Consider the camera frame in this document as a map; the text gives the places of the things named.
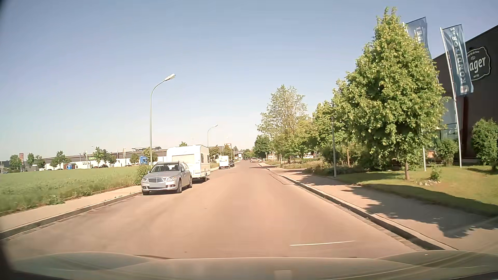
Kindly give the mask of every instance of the asphalt road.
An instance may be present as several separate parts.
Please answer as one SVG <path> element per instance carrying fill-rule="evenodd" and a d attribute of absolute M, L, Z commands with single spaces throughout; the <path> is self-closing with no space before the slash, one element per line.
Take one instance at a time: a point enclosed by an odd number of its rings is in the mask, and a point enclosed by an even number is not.
<path fill-rule="evenodd" d="M 13 259 L 101 251 L 164 258 L 378 258 L 413 249 L 256 163 L 181 194 L 136 196 L 11 237 Z"/>

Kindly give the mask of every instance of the blue flag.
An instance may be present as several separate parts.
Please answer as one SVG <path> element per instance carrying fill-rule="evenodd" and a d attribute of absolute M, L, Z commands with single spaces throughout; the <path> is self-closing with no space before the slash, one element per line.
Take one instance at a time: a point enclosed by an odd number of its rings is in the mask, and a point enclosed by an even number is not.
<path fill-rule="evenodd" d="M 429 53 L 429 57 L 431 57 L 431 53 L 429 52 L 429 41 L 427 40 L 427 21 L 425 20 L 425 17 L 405 23 L 405 27 L 406 32 L 408 32 L 410 37 L 415 38 L 419 43 L 424 43 L 424 46 Z"/>
<path fill-rule="evenodd" d="M 453 88 L 456 96 L 474 92 L 462 25 L 459 24 L 443 29 L 443 37 L 443 43 L 448 51 L 447 59 L 449 59 L 451 65 Z"/>

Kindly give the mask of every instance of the silver car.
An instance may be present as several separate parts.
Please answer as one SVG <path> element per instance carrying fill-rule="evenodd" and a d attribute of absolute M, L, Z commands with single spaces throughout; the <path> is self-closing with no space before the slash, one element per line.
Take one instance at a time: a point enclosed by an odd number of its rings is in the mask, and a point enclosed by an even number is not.
<path fill-rule="evenodd" d="M 176 190 L 176 193 L 181 193 L 183 187 L 192 187 L 192 174 L 182 161 L 158 162 L 142 178 L 141 185 L 143 195 L 153 190 Z"/>

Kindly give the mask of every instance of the car wheel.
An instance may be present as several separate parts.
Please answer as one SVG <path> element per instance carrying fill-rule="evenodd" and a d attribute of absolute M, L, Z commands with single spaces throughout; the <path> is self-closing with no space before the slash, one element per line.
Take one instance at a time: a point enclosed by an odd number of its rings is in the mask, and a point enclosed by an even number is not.
<path fill-rule="evenodd" d="M 176 193 L 182 193 L 182 180 L 178 180 L 178 188 L 176 189 Z"/>

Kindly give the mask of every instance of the white caravan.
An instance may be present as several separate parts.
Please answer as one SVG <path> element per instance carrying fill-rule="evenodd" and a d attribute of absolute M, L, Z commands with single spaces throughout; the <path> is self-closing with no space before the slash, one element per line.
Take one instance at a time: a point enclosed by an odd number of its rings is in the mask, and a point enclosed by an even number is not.
<path fill-rule="evenodd" d="M 209 149 L 203 145 L 169 148 L 166 151 L 166 161 L 183 161 L 188 165 L 193 179 L 206 181 L 211 175 Z"/>
<path fill-rule="evenodd" d="M 220 169 L 222 168 L 230 168 L 230 163 L 228 162 L 228 156 L 227 155 L 221 155 L 220 156 Z"/>

